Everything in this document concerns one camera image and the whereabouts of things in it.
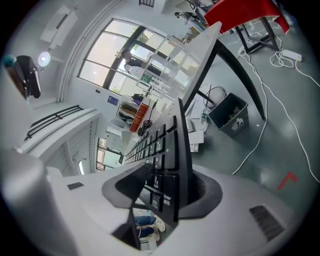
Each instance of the red arrow mark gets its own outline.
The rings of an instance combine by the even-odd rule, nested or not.
[[[286,182],[288,181],[288,180],[293,180],[294,182],[297,182],[298,181],[298,179],[297,179],[297,177],[291,172],[291,171],[289,171],[287,174],[286,174],[286,176],[285,176],[285,178],[283,179],[283,181],[281,181],[281,183],[280,183],[280,185],[278,186],[278,190],[281,190],[282,188],[283,188],[283,186],[286,184]]]

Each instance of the power strip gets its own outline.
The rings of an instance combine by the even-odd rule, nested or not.
[[[283,56],[286,56],[286,57],[288,57],[288,58],[291,58],[291,59],[293,59],[293,60],[295,60],[295,61],[302,62],[302,56],[301,56],[301,54],[298,54],[298,53],[296,53],[296,52],[294,52],[294,51],[283,50],[282,55],[283,55]]]

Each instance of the black cable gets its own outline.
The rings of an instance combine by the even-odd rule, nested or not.
[[[217,86],[217,87],[211,88],[210,90],[207,91],[207,93],[205,94],[205,96],[208,96],[208,94],[209,94],[213,89],[215,89],[215,88],[222,88],[222,89],[224,90],[224,96],[223,96],[223,98],[225,98],[225,97],[227,96],[227,91],[226,91],[226,89],[223,88],[223,87],[221,87],[221,86]],[[203,105],[204,105],[205,107],[207,107],[206,104],[205,104],[205,98],[203,98]]]
[[[153,106],[152,106],[152,109],[151,109],[151,112],[150,112],[150,116],[149,116],[149,119],[148,120],[144,120],[143,121],[143,124],[140,126],[140,128],[138,129],[138,136],[141,138],[145,133],[146,131],[152,126],[152,120],[150,120],[151,118],[151,114],[152,114],[152,110],[154,110],[154,108],[156,107],[157,105],[157,102],[156,101]]]

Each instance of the ceiling light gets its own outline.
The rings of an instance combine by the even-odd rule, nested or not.
[[[41,67],[45,67],[49,64],[50,60],[51,60],[50,53],[47,51],[44,51],[38,57],[38,64]]]

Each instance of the chair leg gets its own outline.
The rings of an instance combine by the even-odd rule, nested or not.
[[[262,105],[261,99],[259,97],[259,94],[256,90],[255,85],[252,83],[246,70],[240,64],[237,58],[225,47],[223,43],[217,40],[215,44],[217,46],[217,55],[228,64],[228,66],[233,70],[233,72],[241,80],[244,87],[247,89],[250,96],[252,97],[253,102],[255,103],[256,108],[258,109],[261,115],[261,118],[265,120],[266,117],[265,117],[264,107]]]

